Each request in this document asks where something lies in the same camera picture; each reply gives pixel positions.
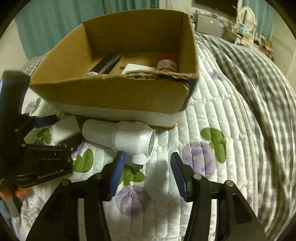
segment human hand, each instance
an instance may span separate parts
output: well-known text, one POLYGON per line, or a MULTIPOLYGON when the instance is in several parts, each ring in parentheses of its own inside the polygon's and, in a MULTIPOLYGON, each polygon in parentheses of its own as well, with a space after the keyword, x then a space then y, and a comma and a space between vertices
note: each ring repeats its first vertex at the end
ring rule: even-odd
MULTIPOLYGON (((27 197, 28 188, 20 188, 18 187, 15 191, 15 195, 19 199, 25 199, 27 197)), ((9 190, 8 187, 0 188, 0 198, 2 199, 12 199, 12 192, 9 190)))

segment green leaf print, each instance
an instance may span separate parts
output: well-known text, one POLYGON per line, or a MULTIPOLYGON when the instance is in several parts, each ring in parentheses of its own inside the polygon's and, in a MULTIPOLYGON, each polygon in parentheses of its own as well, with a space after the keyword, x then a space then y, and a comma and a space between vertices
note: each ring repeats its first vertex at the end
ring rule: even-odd
POLYGON ((40 138, 47 145, 49 145, 52 141, 52 136, 49 132, 49 129, 46 129, 46 128, 39 130, 36 134, 36 137, 40 138))
POLYGON ((224 163, 226 160, 226 140, 221 131, 207 127, 200 131, 200 135, 205 140, 210 141, 209 145, 215 151, 218 162, 224 163))
POLYGON ((41 102, 41 99, 38 98, 38 99, 36 100, 36 104, 35 104, 35 106, 34 106, 34 109, 33 109, 32 112, 31 112, 31 115, 37 110, 37 108, 38 108, 40 102, 41 102))
POLYGON ((212 139, 211 128, 207 127, 202 129, 200 131, 200 135, 202 136, 203 139, 210 141, 212 139))
POLYGON ((91 149, 87 149, 83 156, 78 155, 73 161, 73 171, 85 173, 88 172, 94 163, 94 154, 91 149))
POLYGON ((226 150, 224 149, 224 145, 219 143, 215 145, 215 156, 217 161, 220 163, 224 163, 226 160, 226 150))
POLYGON ((133 167, 129 165, 124 166, 124 170, 122 172, 119 184, 122 183, 124 186, 129 186, 130 182, 140 183, 144 181, 145 175, 142 172, 135 172, 133 167))

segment screw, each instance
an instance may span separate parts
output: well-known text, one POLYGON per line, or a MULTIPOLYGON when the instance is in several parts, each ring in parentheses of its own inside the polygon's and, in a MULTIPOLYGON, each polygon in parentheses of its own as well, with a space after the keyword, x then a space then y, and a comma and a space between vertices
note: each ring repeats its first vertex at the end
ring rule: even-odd
POLYGON ((227 180, 225 183, 229 187, 232 187, 234 185, 233 181, 231 181, 231 180, 227 180))
POLYGON ((102 178, 102 174, 98 172, 98 173, 94 174, 94 178, 100 179, 100 178, 102 178))
POLYGON ((134 170, 136 173, 139 173, 139 172, 140 172, 140 169, 141 169, 141 165, 135 164, 133 170, 134 170))
POLYGON ((70 184, 71 183, 71 181, 69 180, 69 179, 64 179, 63 181, 62 181, 62 185, 63 186, 67 186, 68 184, 70 184))
POLYGON ((201 174, 198 174, 198 173, 194 174, 193 177, 194 177, 195 179, 197 179, 197 180, 202 179, 202 175, 201 175, 201 174))

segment bed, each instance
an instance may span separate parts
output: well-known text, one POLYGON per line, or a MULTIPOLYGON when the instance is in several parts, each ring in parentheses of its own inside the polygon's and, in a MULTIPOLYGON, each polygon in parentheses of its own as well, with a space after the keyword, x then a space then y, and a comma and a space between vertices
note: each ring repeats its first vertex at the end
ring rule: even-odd
MULTIPOLYGON (((112 240, 183 239, 191 204, 178 193, 169 163, 174 151, 210 181, 233 180, 269 240, 277 240, 296 212, 296 98, 290 84, 260 52, 210 35, 195 36, 200 77, 182 118, 172 130, 157 130, 150 161, 139 174, 126 165, 116 196, 104 203, 112 240)), ((45 57, 35 57, 22 71, 31 75, 45 57)), ((22 112, 59 119, 68 115, 30 89, 22 112)), ((50 128, 34 129, 26 142, 55 145, 51 134, 50 128)), ((114 156, 110 148, 84 141, 72 157, 89 168, 67 178, 85 180, 114 156)), ((31 188, 20 218, 12 218, 20 240, 61 180, 31 188)), ((212 200, 209 240, 215 238, 216 207, 212 200)))

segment white quilt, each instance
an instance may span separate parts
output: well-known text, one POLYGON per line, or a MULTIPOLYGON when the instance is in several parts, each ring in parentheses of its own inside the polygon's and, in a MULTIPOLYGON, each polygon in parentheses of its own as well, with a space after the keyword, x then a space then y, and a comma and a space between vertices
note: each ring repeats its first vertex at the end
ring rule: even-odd
MULTIPOLYGON (((258 213, 258 164, 243 103, 206 48, 198 47, 198 62, 200 77, 184 115, 174 129, 157 131, 150 161, 137 175, 126 166, 116 196, 104 203, 114 241, 181 240, 185 235, 191 204, 180 197, 170 168, 170 155, 175 151, 179 152, 183 162, 210 181, 233 180, 255 214, 258 213)), ((65 117, 31 90, 25 97, 22 111, 39 116, 56 114, 58 118, 65 117)), ((54 145, 50 136, 50 129, 33 130, 26 141, 54 145)), ((114 156, 115 152, 110 148, 85 142, 74 156, 77 161, 84 161, 84 168, 76 170, 69 178, 72 181, 85 180, 100 172, 114 156)), ((35 218, 60 181, 61 178, 32 188, 31 196, 22 206, 17 231, 20 240, 25 240, 35 218)), ((216 202, 212 201, 209 240, 215 238, 215 226, 216 202)))

